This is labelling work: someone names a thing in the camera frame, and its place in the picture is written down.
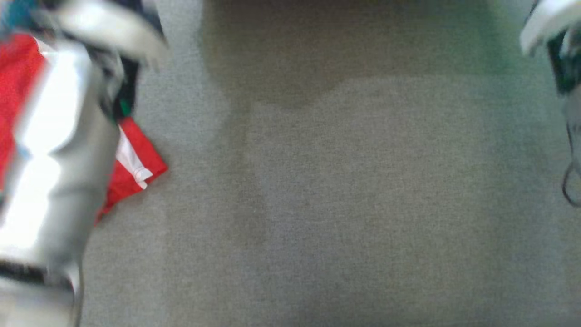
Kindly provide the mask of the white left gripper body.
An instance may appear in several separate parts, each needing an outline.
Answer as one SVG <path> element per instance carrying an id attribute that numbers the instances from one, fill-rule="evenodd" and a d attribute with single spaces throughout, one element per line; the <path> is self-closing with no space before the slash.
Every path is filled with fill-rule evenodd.
<path id="1" fill-rule="evenodd" d="M 131 116 L 141 70 L 168 56 L 158 13 L 141 0 L 63 0 L 45 9 L 45 27 L 45 112 L 59 119 Z"/>

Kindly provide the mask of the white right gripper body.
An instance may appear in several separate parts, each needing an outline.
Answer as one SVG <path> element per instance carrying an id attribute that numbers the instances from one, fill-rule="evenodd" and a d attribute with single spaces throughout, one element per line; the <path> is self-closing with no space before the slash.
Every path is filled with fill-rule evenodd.
<path id="1" fill-rule="evenodd" d="M 560 95 L 572 93 L 580 85 L 580 23 L 579 0 L 537 0 L 520 32 L 524 56 L 546 48 Z"/>

